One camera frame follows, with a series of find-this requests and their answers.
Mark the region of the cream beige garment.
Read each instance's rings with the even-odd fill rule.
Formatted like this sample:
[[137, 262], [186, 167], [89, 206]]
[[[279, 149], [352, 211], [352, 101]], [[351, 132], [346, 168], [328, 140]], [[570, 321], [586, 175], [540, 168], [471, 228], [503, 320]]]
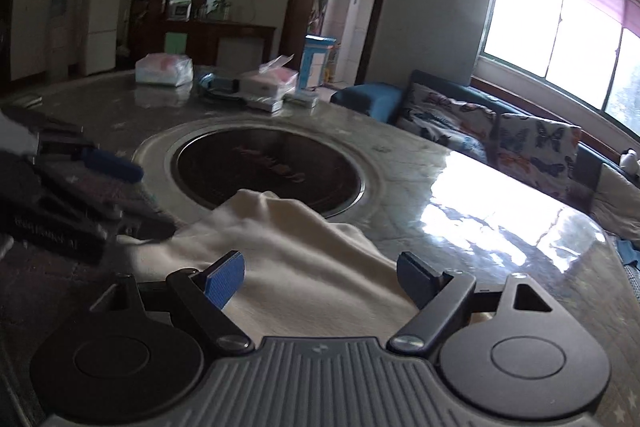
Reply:
[[359, 229], [272, 193], [241, 190], [166, 241], [122, 236], [119, 244], [114, 269], [140, 282], [204, 270], [239, 251], [244, 282], [224, 314], [255, 343], [266, 336], [386, 341], [418, 312], [398, 283], [395, 261]]

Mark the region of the round black induction cooktop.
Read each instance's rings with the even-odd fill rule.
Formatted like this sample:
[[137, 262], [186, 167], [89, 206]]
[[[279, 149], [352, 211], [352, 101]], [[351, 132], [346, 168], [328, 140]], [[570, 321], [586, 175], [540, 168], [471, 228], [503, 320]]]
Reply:
[[178, 187], [214, 209], [240, 190], [296, 199], [323, 217], [355, 205], [363, 175], [337, 148], [298, 132], [248, 127], [211, 131], [171, 158]]

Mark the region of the white refrigerator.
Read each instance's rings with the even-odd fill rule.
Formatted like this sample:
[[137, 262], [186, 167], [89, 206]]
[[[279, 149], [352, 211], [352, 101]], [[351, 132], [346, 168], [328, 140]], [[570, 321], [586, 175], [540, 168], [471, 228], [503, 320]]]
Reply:
[[87, 0], [80, 64], [85, 76], [115, 67], [120, 0]]

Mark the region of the plastic wrapped tissue pack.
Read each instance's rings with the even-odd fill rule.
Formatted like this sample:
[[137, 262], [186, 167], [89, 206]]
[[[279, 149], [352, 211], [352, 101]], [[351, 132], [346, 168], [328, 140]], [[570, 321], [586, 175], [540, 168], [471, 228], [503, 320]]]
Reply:
[[180, 87], [193, 81], [192, 60], [179, 54], [148, 54], [137, 61], [134, 79], [139, 84]]

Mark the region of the teal black wristband device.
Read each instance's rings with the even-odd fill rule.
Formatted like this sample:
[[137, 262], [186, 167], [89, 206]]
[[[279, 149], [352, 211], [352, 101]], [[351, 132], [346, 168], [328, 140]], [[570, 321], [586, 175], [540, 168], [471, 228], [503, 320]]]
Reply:
[[198, 92], [207, 95], [237, 96], [240, 93], [240, 80], [233, 76], [206, 72], [198, 77]]

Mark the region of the left butterfly pillow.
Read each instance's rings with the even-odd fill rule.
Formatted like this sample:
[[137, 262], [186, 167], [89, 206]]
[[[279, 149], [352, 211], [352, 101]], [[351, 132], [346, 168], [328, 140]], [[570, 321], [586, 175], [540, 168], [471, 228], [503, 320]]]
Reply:
[[396, 126], [487, 164], [496, 120], [497, 114], [484, 105], [448, 98], [418, 83], [410, 88]]

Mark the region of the butterfly pillow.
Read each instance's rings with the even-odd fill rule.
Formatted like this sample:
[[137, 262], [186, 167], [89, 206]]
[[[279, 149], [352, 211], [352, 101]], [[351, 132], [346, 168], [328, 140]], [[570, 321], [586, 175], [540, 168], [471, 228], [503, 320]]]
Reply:
[[504, 113], [498, 124], [497, 167], [511, 178], [565, 200], [580, 139], [581, 127]]
[[448, 98], [418, 83], [410, 88], [396, 126], [487, 164], [496, 120], [497, 114], [484, 105]]

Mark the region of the right butterfly pillow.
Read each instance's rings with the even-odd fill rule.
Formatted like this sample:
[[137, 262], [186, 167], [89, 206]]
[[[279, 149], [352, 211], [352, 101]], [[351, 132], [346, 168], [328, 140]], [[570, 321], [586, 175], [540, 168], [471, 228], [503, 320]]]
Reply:
[[511, 178], [565, 200], [580, 139], [581, 127], [504, 113], [498, 124], [497, 167]]

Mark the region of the blue cloth on sofa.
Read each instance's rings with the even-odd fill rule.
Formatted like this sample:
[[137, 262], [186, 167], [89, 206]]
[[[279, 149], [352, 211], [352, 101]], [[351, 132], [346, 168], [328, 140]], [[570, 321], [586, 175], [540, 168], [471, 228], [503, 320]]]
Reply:
[[640, 251], [634, 247], [634, 244], [631, 243], [631, 241], [627, 241], [627, 239], [621, 239], [619, 237], [616, 239], [616, 249], [620, 255], [620, 260], [622, 260], [625, 267], [630, 265], [636, 269], [640, 268]]

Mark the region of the pink white tissue box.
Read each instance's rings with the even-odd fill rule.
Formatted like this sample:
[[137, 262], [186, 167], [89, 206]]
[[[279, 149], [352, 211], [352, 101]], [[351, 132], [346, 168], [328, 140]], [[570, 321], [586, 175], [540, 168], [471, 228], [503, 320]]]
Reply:
[[298, 72], [288, 68], [292, 60], [293, 55], [280, 55], [253, 72], [243, 72], [239, 79], [240, 92], [242, 95], [282, 98], [297, 88]]

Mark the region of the plain beige pillow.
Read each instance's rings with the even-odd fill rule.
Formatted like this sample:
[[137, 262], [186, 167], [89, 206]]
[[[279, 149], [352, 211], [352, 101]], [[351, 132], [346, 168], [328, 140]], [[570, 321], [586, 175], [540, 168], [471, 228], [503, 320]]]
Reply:
[[640, 191], [608, 165], [601, 167], [591, 201], [590, 217], [602, 229], [639, 246]]

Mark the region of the blue corner sofa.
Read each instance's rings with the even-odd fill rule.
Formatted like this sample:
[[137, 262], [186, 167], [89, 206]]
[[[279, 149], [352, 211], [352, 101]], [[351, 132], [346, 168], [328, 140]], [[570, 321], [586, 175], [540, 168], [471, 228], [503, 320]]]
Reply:
[[591, 147], [577, 124], [414, 70], [408, 86], [369, 82], [332, 103], [455, 150], [588, 215], [614, 237], [626, 265], [639, 260], [639, 178]]

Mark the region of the small green card box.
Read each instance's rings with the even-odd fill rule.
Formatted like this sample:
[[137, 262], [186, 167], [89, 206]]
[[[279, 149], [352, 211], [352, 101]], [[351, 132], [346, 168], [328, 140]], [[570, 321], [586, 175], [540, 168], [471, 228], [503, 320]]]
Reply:
[[283, 95], [283, 101], [288, 104], [312, 109], [318, 105], [320, 96], [312, 91], [292, 90]]

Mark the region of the panda plush toy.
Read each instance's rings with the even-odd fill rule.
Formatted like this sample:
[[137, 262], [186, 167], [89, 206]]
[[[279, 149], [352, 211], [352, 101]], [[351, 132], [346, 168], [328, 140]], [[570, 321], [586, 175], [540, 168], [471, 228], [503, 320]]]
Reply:
[[640, 170], [640, 162], [638, 153], [630, 148], [627, 152], [620, 155], [620, 169], [629, 176], [638, 176]]

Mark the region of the blue white small cabinet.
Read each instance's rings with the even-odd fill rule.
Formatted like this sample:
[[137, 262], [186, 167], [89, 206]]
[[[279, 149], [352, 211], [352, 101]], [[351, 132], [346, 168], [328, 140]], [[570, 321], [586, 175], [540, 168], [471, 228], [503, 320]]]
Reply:
[[322, 86], [326, 75], [326, 63], [335, 45], [336, 39], [333, 37], [306, 35], [299, 66], [299, 89], [314, 90]]

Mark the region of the window with green frame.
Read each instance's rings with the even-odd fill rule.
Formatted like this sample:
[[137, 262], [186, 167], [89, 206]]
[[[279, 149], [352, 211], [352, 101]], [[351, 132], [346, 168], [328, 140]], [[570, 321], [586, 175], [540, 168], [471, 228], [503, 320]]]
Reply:
[[639, 131], [636, 0], [494, 0], [485, 55]]

